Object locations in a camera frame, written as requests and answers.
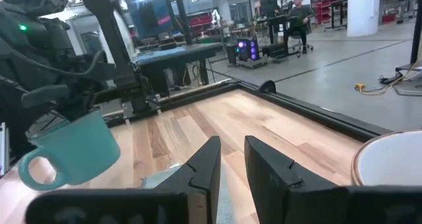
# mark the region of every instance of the yellow cable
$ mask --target yellow cable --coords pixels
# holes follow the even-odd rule
[[[409,73],[416,67],[417,62],[419,62],[419,58],[416,60],[416,62],[414,64],[412,64],[412,66],[410,67],[410,69],[407,71],[407,73],[405,75],[403,75],[403,76],[395,79],[395,81],[393,81],[393,82],[389,83],[388,85],[384,86],[383,88],[380,89],[379,92],[374,92],[374,93],[372,93],[372,92],[364,92],[363,91],[363,87],[365,87],[365,85],[364,84],[360,84],[360,83],[357,83],[355,85],[355,87],[358,87],[359,88],[359,93],[360,94],[363,94],[365,96],[379,96],[379,95],[382,95],[382,94],[386,93],[390,87],[396,85],[399,81],[401,81],[404,78],[406,78],[409,75]]]

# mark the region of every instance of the monitor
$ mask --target monitor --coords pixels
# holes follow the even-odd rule
[[[166,0],[125,0],[138,33],[144,39],[172,29]]]
[[[261,5],[261,13],[264,16],[274,16],[274,11],[278,9],[280,12],[280,6],[277,4],[277,0],[259,0]]]

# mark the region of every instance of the mug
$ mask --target mug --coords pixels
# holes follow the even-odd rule
[[[354,185],[422,186],[422,130],[393,132],[366,142],[354,155]]]
[[[62,121],[28,141],[37,148],[23,156],[18,172],[22,182],[34,190],[82,184],[103,173],[120,156],[119,145],[99,110],[71,123]],[[41,184],[34,180],[29,165],[35,157],[48,159],[56,171],[54,181]]]

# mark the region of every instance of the man sitting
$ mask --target man sitting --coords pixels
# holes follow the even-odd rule
[[[308,21],[309,18],[314,16],[314,11],[310,6],[302,5],[303,0],[294,0],[295,7],[289,11],[287,17],[296,16],[295,20],[290,22],[290,28],[287,30],[287,34],[289,36],[292,35],[293,32],[299,32],[302,39],[303,49],[302,53],[307,53],[306,43],[306,33],[308,30]]]

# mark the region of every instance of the green led light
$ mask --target green led light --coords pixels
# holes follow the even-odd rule
[[[19,25],[19,29],[20,30],[22,30],[22,31],[25,31],[25,30],[27,30],[28,29],[28,27],[26,27],[25,25]]]

